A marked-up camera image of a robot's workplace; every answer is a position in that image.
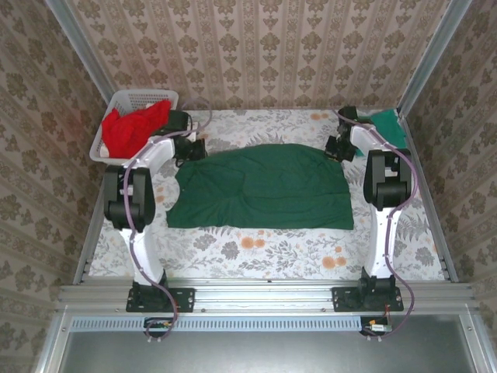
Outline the dark green t-shirt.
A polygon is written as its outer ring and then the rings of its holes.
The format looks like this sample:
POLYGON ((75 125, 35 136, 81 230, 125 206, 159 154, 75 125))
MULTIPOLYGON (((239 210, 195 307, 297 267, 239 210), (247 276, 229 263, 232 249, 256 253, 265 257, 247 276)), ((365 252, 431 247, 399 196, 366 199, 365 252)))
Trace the dark green t-shirt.
POLYGON ((342 166, 316 148, 267 144, 187 162, 176 173, 171 228, 354 227, 342 166))

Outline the teal folded t-shirt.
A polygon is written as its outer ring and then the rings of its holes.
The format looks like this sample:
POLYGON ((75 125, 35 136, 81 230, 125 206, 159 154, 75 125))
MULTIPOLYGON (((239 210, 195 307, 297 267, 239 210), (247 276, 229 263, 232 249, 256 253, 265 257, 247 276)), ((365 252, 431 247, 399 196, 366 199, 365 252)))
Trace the teal folded t-shirt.
POLYGON ((398 123, 398 116, 394 110, 386 110, 370 116, 358 116, 358 121, 371 122, 377 132, 396 148, 407 148, 405 132, 398 123))

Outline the red t-shirt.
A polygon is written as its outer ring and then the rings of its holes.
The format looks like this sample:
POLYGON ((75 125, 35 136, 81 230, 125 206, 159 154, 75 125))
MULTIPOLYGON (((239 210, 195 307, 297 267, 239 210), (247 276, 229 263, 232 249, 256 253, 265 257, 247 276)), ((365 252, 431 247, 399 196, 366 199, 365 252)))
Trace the red t-shirt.
POLYGON ((110 158, 132 158, 155 131, 168 123, 171 107, 165 99, 123 116, 112 109, 102 122, 102 139, 110 158))

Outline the white plastic laundry basket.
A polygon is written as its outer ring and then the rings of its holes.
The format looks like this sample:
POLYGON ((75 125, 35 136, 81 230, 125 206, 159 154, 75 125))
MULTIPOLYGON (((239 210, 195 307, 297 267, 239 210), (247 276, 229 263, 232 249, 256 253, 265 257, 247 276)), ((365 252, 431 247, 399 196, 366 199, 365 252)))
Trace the white plastic laundry basket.
MULTIPOLYGON (((133 113, 136 110, 144 109, 147 105, 152 105, 162 100, 168 100, 171 103, 171 108, 175 110, 179 102, 179 94, 167 89, 122 89, 113 94, 103 119, 105 119, 113 109, 116 109, 118 113, 123 116, 133 113)), ((104 145, 102 126, 99 126, 89 150, 89 158, 93 162, 121 166, 128 161, 128 159, 104 157, 101 155, 101 148, 104 145)))

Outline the floral print tablecloth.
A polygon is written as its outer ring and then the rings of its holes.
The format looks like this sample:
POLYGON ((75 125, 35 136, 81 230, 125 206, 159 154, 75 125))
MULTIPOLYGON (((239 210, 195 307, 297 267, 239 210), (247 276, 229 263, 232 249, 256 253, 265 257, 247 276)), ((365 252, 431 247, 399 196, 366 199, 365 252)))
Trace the floral print tablecloth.
MULTIPOLYGON (((222 110, 201 137, 208 155, 262 144, 302 144, 323 152, 337 135, 330 110, 222 110)), ((360 277, 369 253, 370 207, 363 199, 366 157, 344 162, 353 209, 353 230, 168 229, 166 211, 179 186, 174 161, 152 180, 156 215, 152 231, 157 255, 169 278, 342 279, 360 277)), ((443 266, 420 194, 402 211, 394 244, 394 269, 407 281, 443 281, 443 266)), ((128 249, 112 223, 103 220, 89 265, 92 277, 133 277, 128 249)))

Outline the wide aluminium extrusion beam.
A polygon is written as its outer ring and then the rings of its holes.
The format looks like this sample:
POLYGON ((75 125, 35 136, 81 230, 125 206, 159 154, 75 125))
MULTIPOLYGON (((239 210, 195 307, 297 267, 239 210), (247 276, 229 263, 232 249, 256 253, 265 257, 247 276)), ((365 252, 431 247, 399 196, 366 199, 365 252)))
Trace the wide aluminium extrusion beam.
MULTIPOLYGON (((195 291, 193 311, 206 315, 329 315, 332 289, 355 287, 355 281, 248 280, 173 278, 172 288, 195 291)), ((404 304, 414 301, 413 315, 475 314, 479 310, 471 286, 449 281, 413 281, 401 289, 404 304)), ((131 280, 127 277, 88 277, 61 288, 58 312, 123 315, 131 280)))

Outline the black controller module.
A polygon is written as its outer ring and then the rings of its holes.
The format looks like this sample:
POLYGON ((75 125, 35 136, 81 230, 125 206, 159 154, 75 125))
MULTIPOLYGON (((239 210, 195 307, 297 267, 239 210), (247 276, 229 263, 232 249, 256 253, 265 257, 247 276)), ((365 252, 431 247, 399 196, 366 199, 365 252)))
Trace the black controller module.
POLYGON ((385 334, 393 331, 391 321, 387 316, 383 317, 361 317, 360 318, 361 331, 360 333, 365 337, 382 337, 385 334))
POLYGON ((144 334, 155 340, 163 339, 169 333, 175 320, 172 317, 149 317, 144 319, 144 334))

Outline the grey sheet metal panel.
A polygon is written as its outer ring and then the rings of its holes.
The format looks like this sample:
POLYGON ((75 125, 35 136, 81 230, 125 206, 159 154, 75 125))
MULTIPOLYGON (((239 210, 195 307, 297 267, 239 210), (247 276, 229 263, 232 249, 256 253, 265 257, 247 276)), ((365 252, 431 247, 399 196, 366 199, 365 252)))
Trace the grey sheet metal panel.
POLYGON ((35 373, 497 373, 476 315, 418 315, 394 335, 357 332, 79 332, 57 317, 35 373))

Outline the aluminium frame post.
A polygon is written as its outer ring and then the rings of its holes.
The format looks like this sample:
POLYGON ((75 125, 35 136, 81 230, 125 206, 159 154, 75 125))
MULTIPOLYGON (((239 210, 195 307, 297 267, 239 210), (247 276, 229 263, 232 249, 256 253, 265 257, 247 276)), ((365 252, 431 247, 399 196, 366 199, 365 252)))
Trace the aluminium frame post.
POLYGON ((97 57, 96 49, 91 46, 89 38, 85 35, 80 22, 77 20, 75 12, 71 9, 67 0, 45 0, 45 2, 85 66, 101 97, 106 104, 109 104, 115 90, 109 75, 104 71, 97 57))
POLYGON ((398 104, 398 114, 406 117, 433 73, 436 65, 451 41, 472 0, 450 0, 414 74, 407 84, 398 104))

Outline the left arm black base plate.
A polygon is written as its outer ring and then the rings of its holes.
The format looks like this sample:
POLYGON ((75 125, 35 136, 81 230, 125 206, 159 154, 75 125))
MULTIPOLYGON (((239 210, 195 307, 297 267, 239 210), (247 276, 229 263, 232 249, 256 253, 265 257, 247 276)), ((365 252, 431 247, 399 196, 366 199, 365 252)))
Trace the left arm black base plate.
MULTIPOLYGON (((192 312, 194 288, 168 288, 178 312, 192 312)), ((173 312, 172 303, 163 290, 134 282, 127 296, 127 312, 173 312)))

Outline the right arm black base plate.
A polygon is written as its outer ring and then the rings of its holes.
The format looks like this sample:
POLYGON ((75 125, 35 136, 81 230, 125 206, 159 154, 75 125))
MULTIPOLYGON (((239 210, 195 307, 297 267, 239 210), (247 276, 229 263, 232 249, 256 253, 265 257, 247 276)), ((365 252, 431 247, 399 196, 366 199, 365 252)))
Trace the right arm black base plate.
POLYGON ((383 312, 386 308, 393 312, 404 310, 399 288, 363 294, 355 287, 337 287, 332 289, 332 302, 335 312, 383 312))

